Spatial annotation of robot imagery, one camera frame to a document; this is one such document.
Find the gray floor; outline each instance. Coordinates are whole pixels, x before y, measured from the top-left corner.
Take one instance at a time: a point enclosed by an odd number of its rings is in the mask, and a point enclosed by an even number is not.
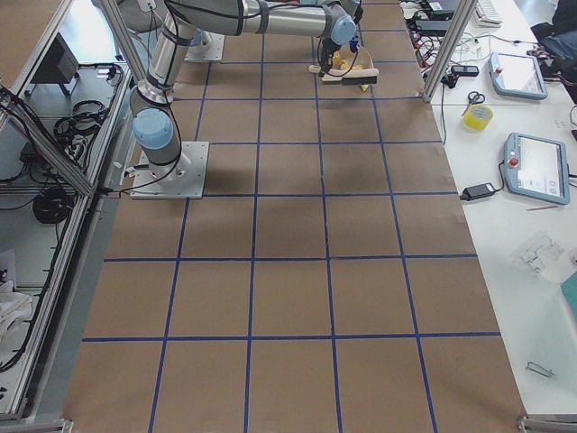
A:
[[[551,22],[551,17],[555,12],[555,6],[550,0],[515,0],[518,8],[521,10],[529,25]]]

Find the blue joint cap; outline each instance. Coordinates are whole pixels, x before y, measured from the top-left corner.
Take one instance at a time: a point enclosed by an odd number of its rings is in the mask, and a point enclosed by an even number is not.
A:
[[[357,26],[349,15],[344,15],[336,22],[331,32],[331,39],[337,45],[345,45],[357,31]]]
[[[147,108],[134,118],[133,132],[142,147],[158,151],[169,145],[174,127],[166,113],[158,108]]]
[[[195,32],[195,37],[192,39],[190,46],[196,47],[200,42],[202,42],[202,30],[197,29],[197,31]]]

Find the tiled table surface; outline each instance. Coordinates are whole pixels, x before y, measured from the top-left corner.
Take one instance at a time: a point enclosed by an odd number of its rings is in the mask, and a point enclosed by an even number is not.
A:
[[[523,408],[397,5],[380,82],[229,37],[174,111],[199,201],[122,198],[64,416],[79,432],[514,432]]]

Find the tablet screen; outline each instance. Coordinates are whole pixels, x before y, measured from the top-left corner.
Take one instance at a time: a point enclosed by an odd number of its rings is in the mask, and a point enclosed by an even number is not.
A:
[[[527,137],[519,137],[518,187],[549,196],[563,197],[559,146]]]
[[[505,89],[527,93],[543,91],[532,58],[499,54],[499,65],[503,68],[500,76]]]

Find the white table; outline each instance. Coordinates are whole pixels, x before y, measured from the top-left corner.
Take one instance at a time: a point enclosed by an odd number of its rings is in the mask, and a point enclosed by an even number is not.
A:
[[[500,29],[480,28],[470,23],[472,34],[494,32],[504,39],[533,41],[533,34],[513,0],[493,0],[503,18]],[[481,41],[481,55],[489,54],[489,38]],[[515,45],[491,38],[493,51],[525,53],[528,44]],[[453,60],[459,60],[459,53]],[[471,55],[463,54],[463,60]],[[571,135],[569,110],[572,101],[560,84],[548,84],[549,97],[530,101],[501,97],[494,91],[487,61],[477,64],[477,78],[461,78],[455,89],[446,89],[444,114],[447,130],[446,151],[459,190],[490,181],[500,186],[498,164],[503,145],[511,132],[532,134],[564,142],[570,167],[577,171],[577,142]],[[488,128],[471,132],[462,124],[469,92],[485,94],[495,114]],[[441,91],[433,99],[433,109],[441,129]],[[471,203],[463,209],[472,232],[477,254],[487,282],[499,328],[521,398],[530,414],[577,413],[577,326],[563,298],[559,282],[577,267],[569,261],[577,248],[577,189],[565,207],[527,211],[547,203],[502,191],[496,196]],[[557,242],[565,253],[559,261],[545,259],[547,269],[540,277],[513,263],[514,252],[538,232]],[[526,370],[533,361],[555,376],[545,378]]]

